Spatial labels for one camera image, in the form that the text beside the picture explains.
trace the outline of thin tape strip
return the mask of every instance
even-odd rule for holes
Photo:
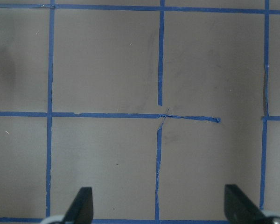
[[[268,79],[269,79],[269,11],[270,11],[270,1],[265,1],[265,49],[264,49],[264,64],[265,64],[265,100],[266,100],[266,116],[269,116],[268,107]]]
[[[261,151],[261,173],[260,173],[260,197],[259,208],[264,208],[265,203],[265,185],[266,185],[266,136],[267,136],[267,117],[269,116],[268,105],[268,78],[269,78],[269,11],[270,0],[265,1],[265,48],[264,48],[264,64],[265,64],[265,104],[266,116],[263,118],[262,127],[262,151]]]
[[[0,223],[40,223],[42,218],[0,218]]]
[[[0,223],[40,223],[41,218],[0,218]],[[204,220],[132,220],[132,219],[94,219],[93,224],[228,224],[228,221],[204,221]]]
[[[163,106],[163,55],[164,55],[164,20],[165,12],[160,11],[159,27],[159,65],[158,65],[158,105]]]
[[[104,6],[104,5],[68,5],[68,4],[0,4],[0,8],[59,8],[59,9],[95,9],[127,11],[176,11],[176,12],[212,12],[265,14],[263,9],[206,8],[206,7],[170,7],[170,6]],[[269,14],[280,15],[280,10],[269,10]]]
[[[158,119],[162,117],[174,118],[174,119],[189,119],[189,120],[201,120],[220,123],[220,118],[205,117],[205,116],[179,116],[170,114],[153,114],[153,113],[67,113],[67,112],[53,112],[53,117],[88,117],[88,118],[147,118]]]
[[[280,116],[269,116],[269,117],[264,117],[266,120],[275,120],[275,121],[280,121]]]
[[[166,118],[168,117],[169,108],[164,116],[161,125],[158,128],[157,133],[157,155],[156,155],[156,174],[155,174],[155,204],[154,204],[154,219],[160,220],[160,206],[159,206],[159,175],[162,160],[162,129]]]
[[[269,10],[269,14],[280,15],[280,10]]]
[[[165,0],[160,0],[160,6],[165,6]]]
[[[66,117],[66,118],[146,118],[158,119],[168,117],[173,119],[201,120],[220,123],[220,118],[205,116],[179,116],[170,114],[153,114],[153,113],[71,113],[71,112],[0,112],[0,117]],[[280,117],[269,117],[270,120],[280,120]]]
[[[106,6],[106,5],[69,5],[56,4],[56,8],[95,9],[95,10],[128,10],[128,11],[176,11],[176,12],[209,12],[209,13],[248,13],[264,14],[263,9],[241,8],[206,8],[206,7],[170,7],[170,6]]]
[[[52,8],[51,4],[0,4],[0,8]]]
[[[46,117],[47,113],[41,112],[0,112],[0,117]]]
[[[262,210],[265,202],[265,183],[266,183],[266,137],[267,137],[267,121],[263,119],[262,127],[262,152],[261,152],[261,176],[260,176],[260,201],[259,207]]]
[[[46,167],[46,217],[51,210],[51,152],[52,152],[52,88],[53,88],[53,55],[54,55],[54,21],[55,10],[50,9],[49,19],[49,70],[48,70],[48,119],[47,119],[47,167]]]

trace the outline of grid square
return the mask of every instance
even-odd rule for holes
[[[280,0],[270,0],[270,9],[280,10]]]
[[[0,117],[0,217],[45,217],[46,118]]]
[[[225,220],[224,185],[259,201],[262,122],[168,119],[160,170],[162,220]]]
[[[0,111],[45,112],[48,9],[0,8]]]
[[[263,114],[264,16],[165,13],[164,107],[172,114]]]
[[[56,0],[56,3],[109,6],[158,6],[160,5],[160,0]]]
[[[269,65],[269,111],[280,116],[280,15],[270,16]]]
[[[54,118],[51,214],[91,186],[94,219],[154,219],[157,119]]]
[[[57,10],[53,111],[160,110],[159,14]]]
[[[166,6],[264,9],[265,0],[166,0]]]
[[[280,121],[267,122],[265,210],[280,213]]]

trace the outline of white object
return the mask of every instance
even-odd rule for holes
[[[45,218],[41,221],[40,224],[49,224],[49,223],[53,223],[53,222],[61,222],[64,218],[64,215],[60,215],[60,216],[50,216],[48,218]]]
[[[262,210],[261,212],[262,212],[266,217],[271,217],[271,216],[280,217],[280,213],[279,213],[279,212],[270,211],[270,210]]]

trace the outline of tape grid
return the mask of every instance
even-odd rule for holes
[[[265,174],[266,174],[266,135],[267,121],[280,121],[280,116],[269,116],[268,107],[268,78],[269,78],[269,15],[280,14],[280,10],[270,10],[269,0],[265,1],[265,9],[237,9],[237,8],[207,8],[207,7],[167,7],[165,0],[160,0],[160,6],[101,6],[101,5],[67,5],[55,4],[54,0],[50,4],[0,4],[0,8],[49,8],[49,72],[48,72],[48,111],[45,112],[0,112],[0,116],[9,117],[46,117],[47,118],[47,184],[46,184],[46,216],[50,215],[50,169],[51,169],[51,138],[52,138],[52,117],[90,117],[90,118],[146,118],[157,119],[168,117],[174,119],[193,119],[205,120],[211,122],[220,122],[219,118],[204,117],[204,116],[176,116],[167,114],[129,114],[129,113],[67,113],[67,112],[52,112],[52,83],[53,83],[53,50],[54,50],[54,9],[94,9],[94,10],[129,10],[129,11],[160,11],[160,35],[159,35],[159,86],[158,86],[158,104],[162,105],[162,79],[163,79],[163,41],[164,41],[164,18],[166,11],[177,12],[213,12],[213,13],[246,13],[246,14],[264,14],[265,15],[265,46],[264,46],[264,64],[265,64],[265,104],[266,115],[263,118],[263,134],[262,134],[262,158],[261,158],[261,183],[260,183],[260,202],[261,209],[264,207],[265,195]],[[97,224],[152,224],[152,223],[181,223],[181,224],[226,224],[226,221],[191,221],[191,220],[160,220],[159,205],[158,205],[158,178],[161,166],[161,135],[162,126],[158,129],[157,134],[157,164],[156,164],[156,205],[155,205],[155,220],[93,220]],[[41,218],[8,218],[0,217],[0,222],[27,222],[38,223]]]

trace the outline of blue tape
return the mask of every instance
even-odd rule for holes
[[[70,5],[56,4],[55,8],[61,9],[94,9],[94,10],[119,10],[119,11],[160,11],[160,6],[108,6],[108,5]]]
[[[204,7],[169,7],[169,6],[107,6],[107,5],[68,5],[56,4],[56,8],[95,9],[95,10],[128,10],[128,11],[176,11],[176,12],[207,12],[207,13],[248,13],[264,14],[263,9],[241,8],[204,8]]]
[[[280,116],[270,116],[270,117],[266,117],[266,120],[280,121]]]
[[[146,118],[146,119],[158,119],[162,117],[174,118],[174,119],[188,119],[188,120],[200,120],[220,123],[220,118],[205,117],[205,116],[179,116],[170,114],[153,114],[153,113],[70,113],[70,112],[53,112],[53,117],[71,117],[71,118]]]
[[[59,9],[94,9],[127,11],[175,11],[175,12],[209,12],[209,13],[245,13],[265,14],[263,9],[241,8],[207,8],[207,7],[169,7],[164,0],[160,6],[108,6],[108,5],[70,5],[70,4],[0,4],[0,8],[59,8]],[[279,14],[280,10],[269,10],[269,14]]]
[[[160,6],[165,6],[165,0],[160,0]]]
[[[47,117],[47,113],[41,112],[0,112],[0,117]]]
[[[41,218],[0,218],[0,223],[40,223]],[[132,219],[94,219],[93,224],[228,224],[228,221],[209,220],[132,220]]]
[[[40,223],[42,218],[0,218],[0,223]]]
[[[159,207],[159,174],[161,167],[161,152],[162,152],[162,126],[158,129],[157,133],[157,156],[156,156],[156,174],[155,174],[155,204],[154,204],[154,219],[160,220],[160,207]]]
[[[163,56],[164,56],[164,20],[165,12],[160,11],[159,27],[159,65],[158,65],[158,105],[163,105]]]
[[[51,210],[51,152],[52,152],[52,88],[53,88],[53,55],[54,55],[54,21],[55,10],[50,9],[49,20],[49,69],[48,69],[48,119],[47,119],[47,167],[46,167],[46,217]]]
[[[262,152],[261,152],[261,176],[260,176],[260,201],[259,208],[263,210],[265,202],[265,184],[266,184],[266,137],[267,137],[267,120],[263,118],[262,127]]]
[[[266,116],[269,116],[268,107],[268,79],[269,79],[269,0],[265,1],[265,49],[264,49],[264,64],[265,64],[265,101],[266,101]]]
[[[51,4],[0,4],[0,8],[52,8]]]
[[[270,10],[269,14],[280,15],[280,10]]]

